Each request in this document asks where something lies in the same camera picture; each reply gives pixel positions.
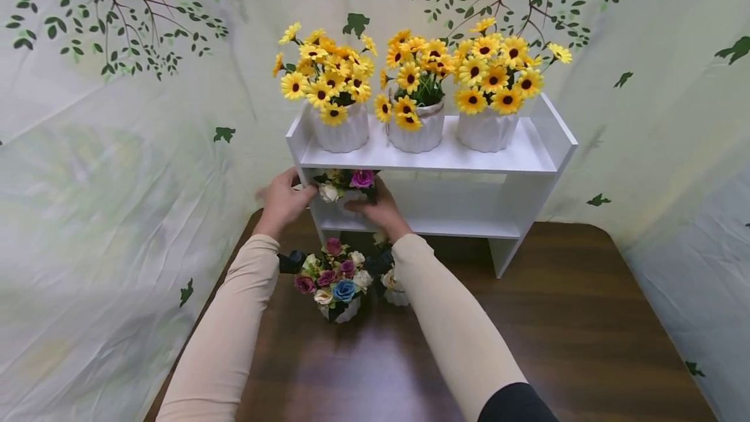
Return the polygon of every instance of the shelf top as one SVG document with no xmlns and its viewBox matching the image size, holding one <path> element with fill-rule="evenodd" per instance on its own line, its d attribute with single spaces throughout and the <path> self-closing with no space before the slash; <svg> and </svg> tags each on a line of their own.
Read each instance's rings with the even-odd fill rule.
<svg viewBox="0 0 750 422">
<path fill-rule="evenodd" d="M 297 117 L 287 137 L 304 130 Z M 456 137 L 458 116 L 446 116 L 443 140 L 429 152 L 408 154 L 390 144 L 385 126 L 370 115 L 370 140 L 358 150 L 348 154 L 333 154 L 321 149 L 315 137 L 307 140 L 304 154 L 296 154 L 300 167 L 340 167 L 340 169 L 400 169 L 423 171 L 475 171 L 488 173 L 551 174 L 557 168 L 549 157 L 539 137 L 534 122 L 529 117 L 520 117 L 513 140 L 504 150 L 495 154 L 477 152 Z"/>
</svg>

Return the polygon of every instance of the black sleeve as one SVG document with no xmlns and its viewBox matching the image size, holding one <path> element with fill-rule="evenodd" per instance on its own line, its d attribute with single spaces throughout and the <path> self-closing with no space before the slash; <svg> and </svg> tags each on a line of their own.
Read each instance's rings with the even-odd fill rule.
<svg viewBox="0 0 750 422">
<path fill-rule="evenodd" d="M 494 393 L 479 422 L 559 422 L 528 383 L 513 383 Z"/>
</svg>

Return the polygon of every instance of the white rose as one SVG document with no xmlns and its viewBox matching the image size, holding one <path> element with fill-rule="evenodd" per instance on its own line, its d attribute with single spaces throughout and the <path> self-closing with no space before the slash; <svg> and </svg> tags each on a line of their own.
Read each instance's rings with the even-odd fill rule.
<svg viewBox="0 0 750 422">
<path fill-rule="evenodd" d="M 315 292 L 315 302 L 319 305 L 327 305 L 333 301 L 333 295 L 328 290 L 320 289 Z"/>
<path fill-rule="evenodd" d="M 372 283 L 373 278 L 366 270 L 360 270 L 358 273 L 354 274 L 354 285 L 357 285 L 359 288 L 367 288 Z"/>
<path fill-rule="evenodd" d="M 339 190 L 337 190 L 332 184 L 323 183 L 318 186 L 318 192 L 325 202 L 335 202 L 339 200 Z"/>
<path fill-rule="evenodd" d="M 389 269 L 387 273 L 383 274 L 383 277 L 380 277 L 380 282 L 382 282 L 383 285 L 385 285 L 385 288 L 388 288 L 389 290 L 395 290 L 395 292 L 404 291 L 401 285 L 396 282 L 396 278 L 394 277 L 394 269 Z"/>
<path fill-rule="evenodd" d="M 354 253 L 350 254 L 349 259 L 351 259 L 357 267 L 365 263 L 365 255 L 359 251 L 354 251 Z"/>
</svg>

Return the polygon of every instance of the blue rose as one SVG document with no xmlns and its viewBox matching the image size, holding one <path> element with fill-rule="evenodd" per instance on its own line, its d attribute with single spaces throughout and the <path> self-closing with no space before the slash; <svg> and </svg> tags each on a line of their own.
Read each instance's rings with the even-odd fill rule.
<svg viewBox="0 0 750 422">
<path fill-rule="evenodd" d="M 344 303 L 349 303 L 354 298 L 354 294 L 357 293 L 354 282 L 351 280 L 341 280 L 333 288 L 333 298 L 340 300 Z"/>
</svg>

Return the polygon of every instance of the fabric backdrop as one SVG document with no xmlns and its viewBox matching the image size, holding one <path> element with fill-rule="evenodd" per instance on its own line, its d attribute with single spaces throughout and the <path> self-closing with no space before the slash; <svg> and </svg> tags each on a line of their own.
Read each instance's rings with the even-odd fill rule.
<svg viewBox="0 0 750 422">
<path fill-rule="evenodd" d="M 290 23 L 346 41 L 361 14 L 381 66 L 401 28 L 454 39 L 494 1 L 0 0 L 0 417 L 144 416 L 253 194 L 292 165 L 301 105 L 271 76 Z M 507 33 L 547 10 L 524 37 L 574 53 L 546 92 L 581 146 L 539 220 L 611 234 L 717 415 L 744 421 L 749 3 L 548 1 L 498 13 Z"/>
</svg>

